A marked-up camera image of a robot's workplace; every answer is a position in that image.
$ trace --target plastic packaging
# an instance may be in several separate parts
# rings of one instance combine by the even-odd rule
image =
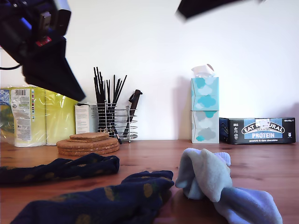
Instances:
[[[0,90],[1,140],[16,147],[56,145],[75,134],[75,100],[33,86]]]
[[[58,141],[68,139],[76,133],[76,100],[46,90],[47,145],[55,146]]]

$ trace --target white box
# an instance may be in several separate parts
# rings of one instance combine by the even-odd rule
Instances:
[[[76,134],[98,132],[98,106],[78,103],[75,105]]]

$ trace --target stack of coasters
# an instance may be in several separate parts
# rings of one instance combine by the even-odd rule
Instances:
[[[57,142],[57,148],[61,155],[83,156],[112,153],[119,150],[120,145],[117,139],[109,138],[108,133],[82,133]]]

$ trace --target cloud pattern tissue box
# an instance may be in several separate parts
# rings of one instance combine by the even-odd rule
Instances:
[[[219,143],[219,78],[191,79],[192,143]]]
[[[192,143],[219,143],[219,112],[191,111]]]
[[[219,78],[203,77],[191,80],[192,111],[219,110]]]

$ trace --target tissue box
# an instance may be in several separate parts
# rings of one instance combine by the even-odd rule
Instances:
[[[191,110],[219,110],[219,78],[204,77],[191,80]]]
[[[228,144],[296,142],[295,118],[220,118],[220,140]]]
[[[82,104],[75,106],[76,134],[98,132],[98,106],[96,104]]]
[[[191,111],[192,143],[219,143],[219,112]]]

